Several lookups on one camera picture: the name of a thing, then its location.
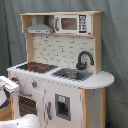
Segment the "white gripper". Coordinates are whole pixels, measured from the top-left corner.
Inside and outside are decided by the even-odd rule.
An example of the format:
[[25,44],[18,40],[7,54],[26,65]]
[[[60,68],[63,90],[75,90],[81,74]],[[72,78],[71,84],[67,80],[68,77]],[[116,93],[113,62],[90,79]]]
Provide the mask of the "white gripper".
[[5,90],[12,93],[18,91],[19,86],[5,76],[0,76],[0,92],[4,92]]

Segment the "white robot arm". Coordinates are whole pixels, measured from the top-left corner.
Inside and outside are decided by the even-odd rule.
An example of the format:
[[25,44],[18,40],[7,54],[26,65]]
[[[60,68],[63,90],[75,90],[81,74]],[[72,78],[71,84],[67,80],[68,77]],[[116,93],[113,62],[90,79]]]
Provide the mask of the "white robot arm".
[[[4,103],[7,101],[4,90],[13,92],[18,89],[19,86],[15,82],[5,76],[0,76],[0,109],[3,108]],[[0,128],[41,128],[41,123],[36,115],[27,114],[18,119],[0,121]]]

